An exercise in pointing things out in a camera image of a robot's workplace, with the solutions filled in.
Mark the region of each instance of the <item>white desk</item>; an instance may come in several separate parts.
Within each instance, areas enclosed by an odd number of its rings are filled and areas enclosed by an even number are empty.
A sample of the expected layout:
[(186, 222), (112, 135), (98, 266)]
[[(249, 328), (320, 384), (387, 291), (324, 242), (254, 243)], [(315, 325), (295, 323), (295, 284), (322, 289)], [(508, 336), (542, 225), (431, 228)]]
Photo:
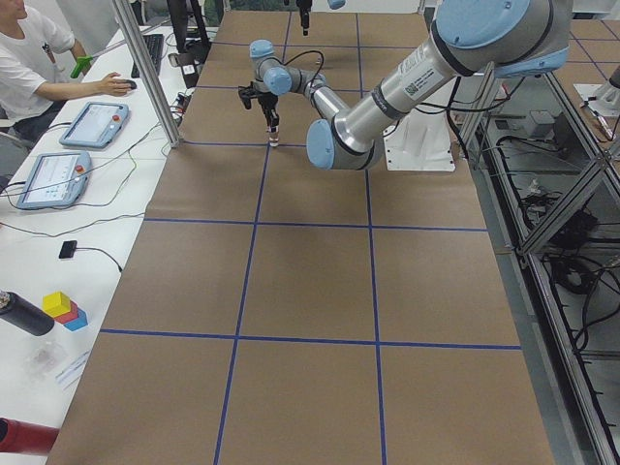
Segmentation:
[[(168, 36), (171, 28), (152, 31), (159, 32)], [(110, 43), (120, 39), (122, 34), (119, 31)], [(169, 52), (172, 50), (165, 46), (165, 54)], [(113, 71), (120, 73), (122, 78), (130, 78), (132, 65), (129, 50), (122, 46), (99, 57), (84, 80), (98, 80)], [(71, 121), (88, 101), (122, 102), (129, 106), (130, 117), (112, 144), (103, 151), (90, 151), (95, 168), (118, 157), (158, 123), (141, 79), (135, 81), (138, 88), (123, 98), (96, 96), (68, 102), (54, 121)], [(172, 68), (166, 57), (162, 60), (160, 81), (169, 103), (174, 101), (177, 92), (185, 89), (180, 71)], [(12, 182), (26, 179), (37, 155), (65, 150), (58, 142), (65, 129), (66, 126), (59, 127), (45, 134)], [(0, 221), (28, 231), (54, 235), (99, 220), (140, 214), (153, 194), (169, 149), (161, 128), (155, 129), (145, 141), (132, 149), (136, 169), (110, 205), (28, 212), (12, 208), (3, 197), (0, 198)], [(134, 162), (124, 154), (100, 170), (94, 170), (78, 202), (107, 203), (133, 167)], [(55, 427), (62, 424), (78, 383), (63, 390), (54, 377), (92, 348), (120, 273), (114, 262), (101, 252), (76, 251), (68, 261), (60, 261), (58, 252), (64, 240), (75, 239), (77, 247), (103, 249), (124, 265), (141, 221), (141, 217), (119, 219), (58, 237), (36, 236), (0, 227), (0, 289), (15, 292), (39, 306), (44, 295), (62, 291), (88, 315), (88, 326), (85, 328), (70, 332), (61, 324), (56, 324), (50, 333), (40, 337), (0, 320), (0, 417)], [(62, 347), (65, 356), (42, 379), (35, 380), (26, 373), (25, 360), (47, 343)], [(35, 465), (45, 463), (46, 458), (0, 453), (0, 461), (5, 465)]]

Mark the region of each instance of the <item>black keyboard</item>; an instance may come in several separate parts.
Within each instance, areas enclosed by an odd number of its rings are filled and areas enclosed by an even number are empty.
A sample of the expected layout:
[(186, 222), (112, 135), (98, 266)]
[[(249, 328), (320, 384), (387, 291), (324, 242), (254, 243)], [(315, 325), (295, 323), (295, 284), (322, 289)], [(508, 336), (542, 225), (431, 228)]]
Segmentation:
[[(155, 67), (155, 71), (159, 75), (159, 70), (162, 68), (162, 50), (164, 49), (164, 34), (146, 34), (142, 36), (144, 38), (144, 43), (146, 44), (146, 49), (148, 49), (148, 54), (151, 57), (151, 61), (153, 62), (153, 66)], [(132, 78), (139, 78), (140, 71), (138, 71), (138, 66), (134, 63), (134, 68), (132, 68)]]

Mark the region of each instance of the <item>blue joint cap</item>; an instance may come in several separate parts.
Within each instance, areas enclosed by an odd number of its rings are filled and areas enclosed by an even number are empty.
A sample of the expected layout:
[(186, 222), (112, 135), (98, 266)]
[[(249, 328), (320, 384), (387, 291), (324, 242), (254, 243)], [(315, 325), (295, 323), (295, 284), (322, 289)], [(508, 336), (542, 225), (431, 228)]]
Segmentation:
[(344, 7), (347, 2), (346, 0), (327, 0), (327, 3), (332, 10), (338, 10), (339, 8)]
[(499, 41), (525, 16), (531, 0), (446, 0), (437, 11), (437, 32), (455, 48)]
[(331, 170), (336, 151), (331, 127), (326, 119), (317, 119), (310, 125), (306, 136), (306, 150), (310, 163), (321, 170)]
[(269, 68), (263, 76), (263, 82), (274, 95), (284, 95), (291, 90), (291, 75), (279, 67)]
[(494, 73), (496, 78), (543, 75), (561, 68), (568, 58), (569, 48), (566, 47), (531, 60), (514, 63), (513, 65), (498, 66), (495, 68)]
[(250, 58), (263, 58), (273, 53), (273, 44), (267, 39), (258, 39), (250, 44)]

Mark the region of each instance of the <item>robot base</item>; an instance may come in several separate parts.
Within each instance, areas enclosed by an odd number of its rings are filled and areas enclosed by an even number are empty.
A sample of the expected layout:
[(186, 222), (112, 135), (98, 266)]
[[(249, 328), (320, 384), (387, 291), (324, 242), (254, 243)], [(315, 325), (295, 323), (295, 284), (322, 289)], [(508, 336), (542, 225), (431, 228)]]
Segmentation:
[[(427, 102), (447, 105), (452, 87), (453, 81)], [(386, 164), (390, 171), (454, 171), (456, 168), (444, 113), (424, 114), (414, 109), (400, 121), (396, 130), (391, 126), (384, 131), (384, 140)]]

